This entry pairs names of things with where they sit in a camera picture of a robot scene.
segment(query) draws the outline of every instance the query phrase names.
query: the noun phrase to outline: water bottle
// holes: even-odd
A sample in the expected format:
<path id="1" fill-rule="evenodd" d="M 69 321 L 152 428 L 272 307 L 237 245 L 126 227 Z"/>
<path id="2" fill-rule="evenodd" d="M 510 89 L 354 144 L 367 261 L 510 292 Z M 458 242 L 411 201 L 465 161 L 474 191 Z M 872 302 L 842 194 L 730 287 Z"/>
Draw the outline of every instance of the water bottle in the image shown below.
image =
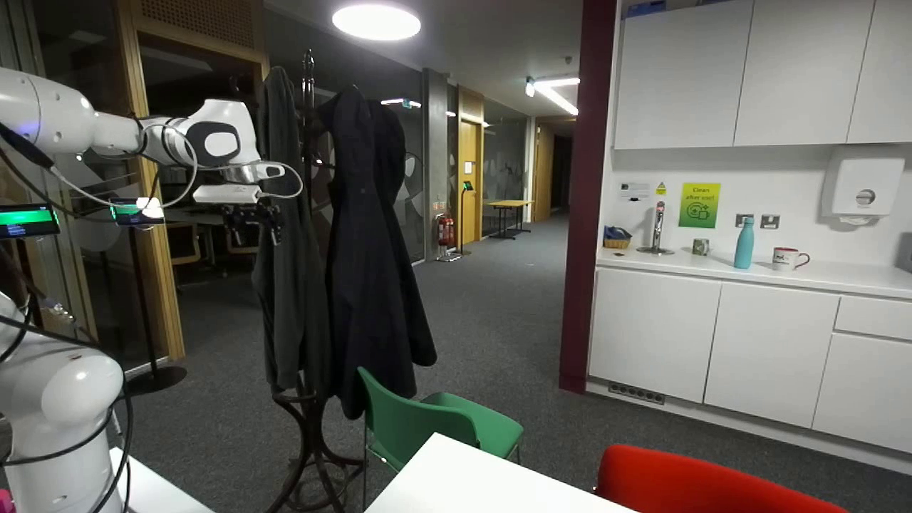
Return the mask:
<path id="1" fill-rule="evenodd" d="M 750 264 L 753 264 L 753 215 L 743 215 L 738 245 L 735 245 L 735 267 L 750 267 Z"/>

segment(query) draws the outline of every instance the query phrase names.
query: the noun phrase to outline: paper towel dispenser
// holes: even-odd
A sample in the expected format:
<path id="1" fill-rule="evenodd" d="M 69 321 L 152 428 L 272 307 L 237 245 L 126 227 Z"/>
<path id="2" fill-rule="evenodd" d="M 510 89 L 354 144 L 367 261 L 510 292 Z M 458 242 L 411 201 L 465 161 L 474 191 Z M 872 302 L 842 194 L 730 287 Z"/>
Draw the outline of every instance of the paper towel dispenser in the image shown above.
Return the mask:
<path id="1" fill-rule="evenodd" d="M 823 181 L 823 218 L 872 224 L 892 210 L 907 158 L 896 147 L 843 147 Z"/>

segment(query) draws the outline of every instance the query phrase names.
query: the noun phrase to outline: fluorescent light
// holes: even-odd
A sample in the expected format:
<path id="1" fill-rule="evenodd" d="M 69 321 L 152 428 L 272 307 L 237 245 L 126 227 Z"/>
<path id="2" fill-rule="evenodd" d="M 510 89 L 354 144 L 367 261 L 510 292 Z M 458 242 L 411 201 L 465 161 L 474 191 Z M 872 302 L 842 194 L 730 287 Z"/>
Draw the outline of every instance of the fluorescent light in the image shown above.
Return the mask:
<path id="1" fill-rule="evenodd" d="M 333 12 L 333 24 L 360 39 L 408 39 L 421 32 L 421 20 L 390 0 L 341 3 Z"/>
<path id="2" fill-rule="evenodd" d="M 578 76 L 555 76 L 555 80 L 528 80 L 524 81 L 524 94 L 528 97 L 535 97 L 541 94 L 544 99 L 551 99 L 552 104 L 565 109 L 571 116 L 578 114 L 578 109 L 562 97 L 555 89 L 571 89 L 571 86 L 578 86 Z"/>
<path id="3" fill-rule="evenodd" d="M 532 80 L 535 89 L 571 89 L 578 86 L 578 76 L 559 76 L 559 80 Z"/>
<path id="4" fill-rule="evenodd" d="M 535 90 L 541 97 L 548 97 L 552 104 L 565 109 L 571 116 L 578 114 L 578 109 L 567 97 L 562 97 L 559 90 L 552 90 L 552 89 L 535 89 Z"/>

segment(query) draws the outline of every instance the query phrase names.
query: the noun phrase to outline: upper cabinet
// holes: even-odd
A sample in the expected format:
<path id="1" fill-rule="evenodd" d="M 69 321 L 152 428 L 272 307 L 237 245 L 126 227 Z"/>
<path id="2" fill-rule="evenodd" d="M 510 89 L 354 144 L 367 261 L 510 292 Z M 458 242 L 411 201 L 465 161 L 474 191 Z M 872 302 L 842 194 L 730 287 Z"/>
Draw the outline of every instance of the upper cabinet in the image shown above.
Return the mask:
<path id="1" fill-rule="evenodd" d="M 750 4 L 625 20 L 616 147 L 733 144 Z"/>
<path id="2" fill-rule="evenodd" d="M 849 143 L 912 138 L 912 3 L 877 0 Z"/>
<path id="3" fill-rule="evenodd" d="M 735 144 L 846 138 L 872 3 L 756 0 Z"/>
<path id="4" fill-rule="evenodd" d="M 912 0 L 726 0 L 625 20 L 616 147 L 912 143 Z"/>

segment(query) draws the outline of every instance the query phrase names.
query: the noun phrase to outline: white wall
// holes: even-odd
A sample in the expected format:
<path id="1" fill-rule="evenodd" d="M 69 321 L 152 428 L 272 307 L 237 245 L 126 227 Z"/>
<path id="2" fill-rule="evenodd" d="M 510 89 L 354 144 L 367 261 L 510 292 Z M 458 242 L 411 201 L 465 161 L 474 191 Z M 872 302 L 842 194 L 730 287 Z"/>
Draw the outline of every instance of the white wall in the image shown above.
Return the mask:
<path id="1" fill-rule="evenodd" d="M 701 151 L 619 151 L 605 177 L 602 224 L 634 231 L 642 245 L 649 198 L 619 201 L 619 181 L 668 185 L 664 245 L 689 248 L 695 237 L 709 238 L 712 254 L 733 255 L 735 213 L 778 213 L 778 231 L 756 231 L 756 260 L 769 261 L 772 245 L 799 245 L 816 261 L 896 264 L 901 237 L 912 237 L 912 164 L 892 213 L 872 227 L 839 231 L 822 218 L 823 177 L 835 147 L 701 147 Z M 715 227 L 679 227 L 683 181 L 721 181 Z"/>

